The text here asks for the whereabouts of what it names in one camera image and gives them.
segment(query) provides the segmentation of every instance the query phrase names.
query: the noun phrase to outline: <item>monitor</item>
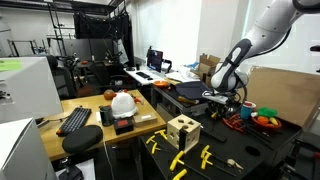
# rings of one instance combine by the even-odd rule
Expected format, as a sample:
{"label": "monitor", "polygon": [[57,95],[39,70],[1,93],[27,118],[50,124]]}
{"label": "monitor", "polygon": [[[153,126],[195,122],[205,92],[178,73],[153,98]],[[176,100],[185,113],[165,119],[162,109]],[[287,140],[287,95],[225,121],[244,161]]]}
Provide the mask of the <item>monitor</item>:
{"label": "monitor", "polygon": [[46,57],[0,58],[0,61],[20,65],[14,70],[0,69],[0,123],[63,112]]}
{"label": "monitor", "polygon": [[161,73],[163,52],[157,50],[148,50],[147,66]]}

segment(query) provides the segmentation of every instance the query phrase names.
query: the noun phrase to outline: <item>black stool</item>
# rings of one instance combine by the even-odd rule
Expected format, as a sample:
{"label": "black stool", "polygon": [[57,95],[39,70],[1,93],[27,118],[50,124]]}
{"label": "black stool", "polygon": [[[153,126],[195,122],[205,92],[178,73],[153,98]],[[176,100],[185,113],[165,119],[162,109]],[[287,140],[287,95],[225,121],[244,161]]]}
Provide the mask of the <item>black stool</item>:
{"label": "black stool", "polygon": [[[100,142],[102,138],[103,133],[100,126],[84,126],[66,136],[62,142],[62,148],[69,154],[78,154]],[[59,175],[59,180],[83,180],[83,174],[77,166],[72,165],[69,167],[70,161],[68,157],[63,159],[60,164],[66,170]]]}

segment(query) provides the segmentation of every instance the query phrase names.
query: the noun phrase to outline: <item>green object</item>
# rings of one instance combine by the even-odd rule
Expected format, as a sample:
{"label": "green object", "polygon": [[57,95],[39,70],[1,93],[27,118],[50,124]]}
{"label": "green object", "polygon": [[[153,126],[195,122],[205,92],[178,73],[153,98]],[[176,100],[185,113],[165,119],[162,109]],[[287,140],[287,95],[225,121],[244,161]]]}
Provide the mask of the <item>green object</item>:
{"label": "green object", "polygon": [[258,116],[265,116],[268,118],[274,117],[278,114],[278,111],[275,109],[263,107],[258,109]]}
{"label": "green object", "polygon": [[21,61],[18,59],[0,60],[0,71],[12,71],[22,69]]}

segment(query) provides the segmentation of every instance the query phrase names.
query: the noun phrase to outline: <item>keyboard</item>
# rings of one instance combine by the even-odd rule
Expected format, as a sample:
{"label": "keyboard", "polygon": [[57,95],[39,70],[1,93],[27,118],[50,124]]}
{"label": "keyboard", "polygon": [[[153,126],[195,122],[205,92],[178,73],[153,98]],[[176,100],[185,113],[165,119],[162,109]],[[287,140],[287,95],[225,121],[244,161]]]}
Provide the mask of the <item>keyboard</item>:
{"label": "keyboard", "polygon": [[81,128],[87,122],[91,114],[91,109],[76,107],[68,116],[67,120],[60,126],[56,134],[59,137],[67,136],[73,131]]}
{"label": "keyboard", "polygon": [[136,74],[137,74],[138,76],[143,77],[143,78],[149,78],[149,77],[150,77],[149,75],[147,75],[147,74],[145,74],[145,73],[143,73],[143,72],[136,72]]}

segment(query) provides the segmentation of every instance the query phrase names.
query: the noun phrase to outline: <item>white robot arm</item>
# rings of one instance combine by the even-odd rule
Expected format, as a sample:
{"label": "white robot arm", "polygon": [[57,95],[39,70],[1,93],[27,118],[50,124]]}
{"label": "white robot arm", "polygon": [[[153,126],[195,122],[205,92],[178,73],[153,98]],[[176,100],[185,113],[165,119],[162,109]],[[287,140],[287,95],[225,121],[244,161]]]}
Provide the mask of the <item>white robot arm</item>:
{"label": "white robot arm", "polygon": [[245,59],[281,46],[291,25],[303,14],[314,13],[320,13],[320,0],[273,0],[245,38],[218,64],[211,79],[213,88],[218,92],[231,92],[244,87],[248,77],[236,72],[236,68]]}

